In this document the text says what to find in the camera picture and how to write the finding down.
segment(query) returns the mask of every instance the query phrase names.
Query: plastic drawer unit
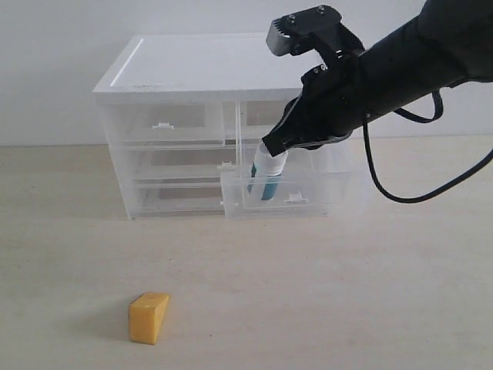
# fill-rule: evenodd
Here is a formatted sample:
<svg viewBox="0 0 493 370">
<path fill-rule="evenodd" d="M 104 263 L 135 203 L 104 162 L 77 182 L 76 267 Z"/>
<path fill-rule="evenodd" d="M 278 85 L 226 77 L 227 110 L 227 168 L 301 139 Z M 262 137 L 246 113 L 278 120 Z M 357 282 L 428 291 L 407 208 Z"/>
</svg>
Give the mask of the plastic drawer unit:
<svg viewBox="0 0 493 370">
<path fill-rule="evenodd" d="M 347 143 L 291 150 L 272 200 L 250 178 L 260 138 L 319 64 L 273 56 L 264 34 L 135 37 L 94 89 L 129 218 L 359 210 L 367 176 Z"/>
</svg>

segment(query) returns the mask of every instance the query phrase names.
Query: wooden table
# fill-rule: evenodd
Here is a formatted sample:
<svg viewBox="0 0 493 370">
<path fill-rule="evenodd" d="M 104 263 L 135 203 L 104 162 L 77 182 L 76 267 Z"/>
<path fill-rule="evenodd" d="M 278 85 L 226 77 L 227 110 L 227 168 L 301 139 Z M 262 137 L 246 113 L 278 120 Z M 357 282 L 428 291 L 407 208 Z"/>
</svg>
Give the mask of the wooden table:
<svg viewBox="0 0 493 370">
<path fill-rule="evenodd" d="M 493 137 L 375 140 L 400 195 Z M 352 145 L 359 155 L 362 143 Z M 493 368 L 493 166 L 431 202 L 338 219 L 127 221 L 104 146 L 0 149 L 0 368 Z M 127 305 L 172 295 L 156 346 Z"/>
</svg>

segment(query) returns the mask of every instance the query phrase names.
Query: robotic arm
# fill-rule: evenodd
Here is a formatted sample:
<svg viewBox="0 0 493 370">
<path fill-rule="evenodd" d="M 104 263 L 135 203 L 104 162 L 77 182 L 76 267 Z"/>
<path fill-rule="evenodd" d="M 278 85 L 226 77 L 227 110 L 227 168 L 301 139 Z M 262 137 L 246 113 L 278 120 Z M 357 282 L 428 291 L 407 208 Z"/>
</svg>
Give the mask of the robotic arm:
<svg viewBox="0 0 493 370">
<path fill-rule="evenodd" d="M 321 5 L 273 21 L 267 44 L 274 55 L 298 56 L 315 49 L 324 64 L 301 78 L 302 93 L 262 139 L 272 157 L 294 147 L 315 150 L 345 140 L 362 126 L 377 187 L 401 203 L 436 197 L 491 161 L 493 150 L 442 188 L 406 200 L 386 193 L 378 182 L 367 132 L 368 123 L 392 112 L 416 122 L 432 122 L 443 114 L 440 89 L 466 82 L 493 82 L 491 0 L 427 0 L 419 16 L 368 50 L 341 19 L 336 10 Z M 428 94 L 435 102 L 432 119 L 401 108 Z"/>
</svg>

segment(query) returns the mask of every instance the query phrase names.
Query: white wall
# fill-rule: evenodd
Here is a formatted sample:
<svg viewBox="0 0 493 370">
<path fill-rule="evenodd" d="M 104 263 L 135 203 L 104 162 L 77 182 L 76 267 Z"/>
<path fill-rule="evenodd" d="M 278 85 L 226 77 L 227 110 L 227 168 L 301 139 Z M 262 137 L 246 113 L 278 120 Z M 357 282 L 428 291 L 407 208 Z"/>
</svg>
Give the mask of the white wall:
<svg viewBox="0 0 493 370">
<path fill-rule="evenodd" d="M 371 45 L 416 15 L 422 2 L 328 3 Z M 104 143 L 91 90 L 132 35 L 266 31 L 272 19 L 313 5 L 319 2 L 0 0 L 0 145 Z M 493 133 L 492 89 L 446 92 L 448 114 L 433 126 L 398 123 L 392 116 L 372 125 L 372 133 Z"/>
</svg>

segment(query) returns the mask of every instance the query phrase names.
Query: yellow sponge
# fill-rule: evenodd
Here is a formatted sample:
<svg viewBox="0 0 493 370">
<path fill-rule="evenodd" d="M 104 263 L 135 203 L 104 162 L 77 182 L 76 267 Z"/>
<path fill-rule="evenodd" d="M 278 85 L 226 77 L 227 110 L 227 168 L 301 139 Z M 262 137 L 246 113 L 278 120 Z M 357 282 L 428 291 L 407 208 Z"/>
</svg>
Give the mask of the yellow sponge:
<svg viewBox="0 0 493 370">
<path fill-rule="evenodd" d="M 145 293 L 129 306 L 130 340 L 154 345 L 164 319 L 169 295 Z"/>
</svg>

